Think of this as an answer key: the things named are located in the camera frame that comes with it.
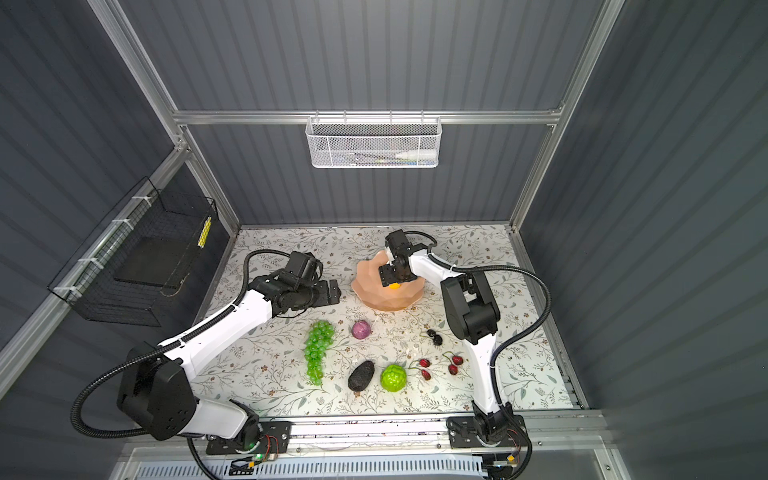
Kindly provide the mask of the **green fake grape bunch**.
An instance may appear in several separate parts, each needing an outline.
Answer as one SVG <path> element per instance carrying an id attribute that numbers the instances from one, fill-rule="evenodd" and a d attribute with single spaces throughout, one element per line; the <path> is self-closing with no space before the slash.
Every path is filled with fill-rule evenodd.
<path id="1" fill-rule="evenodd" d="M 321 320 L 311 325 L 304 346 L 307 363 L 307 377 L 311 384 L 321 386 L 324 378 L 323 362 L 334 342 L 335 328 L 328 321 Z"/>

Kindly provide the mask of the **black fake cherry pair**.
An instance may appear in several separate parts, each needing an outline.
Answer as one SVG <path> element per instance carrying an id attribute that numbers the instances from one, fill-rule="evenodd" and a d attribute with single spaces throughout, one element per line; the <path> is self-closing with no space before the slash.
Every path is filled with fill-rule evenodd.
<path id="1" fill-rule="evenodd" d="M 430 339 L 434 346 L 442 346 L 444 343 L 443 337 L 433 329 L 426 331 L 427 337 Z"/>

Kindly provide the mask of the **red fake cherry pair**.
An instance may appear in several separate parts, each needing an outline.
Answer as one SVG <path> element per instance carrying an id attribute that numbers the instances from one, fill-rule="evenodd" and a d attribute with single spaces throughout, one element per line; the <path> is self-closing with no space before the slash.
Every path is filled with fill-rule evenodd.
<path id="1" fill-rule="evenodd" d="M 416 370 L 420 373 L 421 377 L 425 381 L 430 381 L 432 379 L 431 372 L 429 371 L 429 368 L 431 367 L 431 362 L 427 358 L 421 358 L 418 360 L 415 360 L 409 368 L 411 370 Z"/>
<path id="2" fill-rule="evenodd" d="M 459 368 L 464 364 L 464 358 L 453 352 L 444 353 L 443 356 L 448 361 L 448 372 L 452 376 L 457 376 Z"/>

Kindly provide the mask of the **green bumpy fake fruit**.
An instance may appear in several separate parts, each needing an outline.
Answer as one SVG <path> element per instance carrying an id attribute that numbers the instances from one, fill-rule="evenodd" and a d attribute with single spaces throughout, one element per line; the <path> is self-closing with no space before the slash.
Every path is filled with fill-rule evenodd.
<path id="1" fill-rule="evenodd" d="M 388 392 L 399 392 L 407 385 L 407 372 L 398 364 L 388 365 L 380 375 L 380 385 Z"/>

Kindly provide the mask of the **dark fake avocado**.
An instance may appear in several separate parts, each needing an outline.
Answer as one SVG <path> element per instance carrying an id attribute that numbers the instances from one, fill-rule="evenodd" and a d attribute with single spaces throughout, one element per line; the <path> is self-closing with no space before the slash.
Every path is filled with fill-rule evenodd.
<path id="1" fill-rule="evenodd" d="M 347 380 L 348 388 L 353 392 L 364 391 L 371 383 L 375 373 L 375 364 L 371 360 L 365 360 L 358 365 Z"/>

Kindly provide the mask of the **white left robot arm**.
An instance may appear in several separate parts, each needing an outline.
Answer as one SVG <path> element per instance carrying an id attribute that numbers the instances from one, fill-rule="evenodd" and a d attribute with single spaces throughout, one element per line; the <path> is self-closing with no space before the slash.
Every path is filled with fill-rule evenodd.
<path id="1" fill-rule="evenodd" d="M 192 380 L 220 353 L 256 327 L 289 314 L 336 305 L 337 281 L 323 277 L 311 253 L 286 254 L 284 267 L 252 277 L 245 268 L 237 296 L 225 307 L 158 346 L 129 352 L 132 366 L 121 375 L 117 407 L 156 440 L 174 436 L 214 436 L 254 449 L 261 441 L 258 415 L 230 400 L 197 396 Z"/>

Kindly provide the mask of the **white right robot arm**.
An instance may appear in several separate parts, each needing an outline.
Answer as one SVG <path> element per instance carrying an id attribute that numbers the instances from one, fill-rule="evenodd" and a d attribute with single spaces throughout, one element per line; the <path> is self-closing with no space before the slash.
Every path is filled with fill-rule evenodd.
<path id="1" fill-rule="evenodd" d="M 385 252 L 387 262 L 379 268 L 383 286 L 424 279 L 440 288 L 447 324 L 470 362 L 475 434 L 485 445 L 499 443 L 510 421 L 492 378 L 500 309 L 485 274 L 435 259 L 424 249 Z"/>

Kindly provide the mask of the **pink scalloped fruit bowl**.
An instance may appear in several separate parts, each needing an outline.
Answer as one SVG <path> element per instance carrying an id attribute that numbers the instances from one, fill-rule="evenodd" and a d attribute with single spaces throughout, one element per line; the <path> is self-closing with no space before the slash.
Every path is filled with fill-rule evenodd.
<path id="1" fill-rule="evenodd" d="M 422 298 L 426 281 L 418 277 L 415 281 L 401 283 L 396 288 L 383 286 L 379 268 L 387 261 L 388 256 L 384 250 L 379 251 L 372 259 L 360 261 L 356 267 L 352 289 L 364 305 L 374 310 L 404 310 Z"/>

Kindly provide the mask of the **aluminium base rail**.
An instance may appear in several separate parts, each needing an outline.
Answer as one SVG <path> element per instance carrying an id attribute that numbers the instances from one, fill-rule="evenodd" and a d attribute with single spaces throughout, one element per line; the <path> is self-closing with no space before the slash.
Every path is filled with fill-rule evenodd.
<path id="1" fill-rule="evenodd" d="M 596 410 L 524 411 L 522 417 L 536 451 L 594 450 L 612 441 L 603 415 Z M 459 413 L 292 417 L 287 420 L 291 431 L 278 436 L 278 458 L 481 454 L 525 447 L 524 441 L 512 441 L 508 434 L 484 445 L 475 436 L 451 433 L 449 418 L 471 422 L 469 414 Z"/>

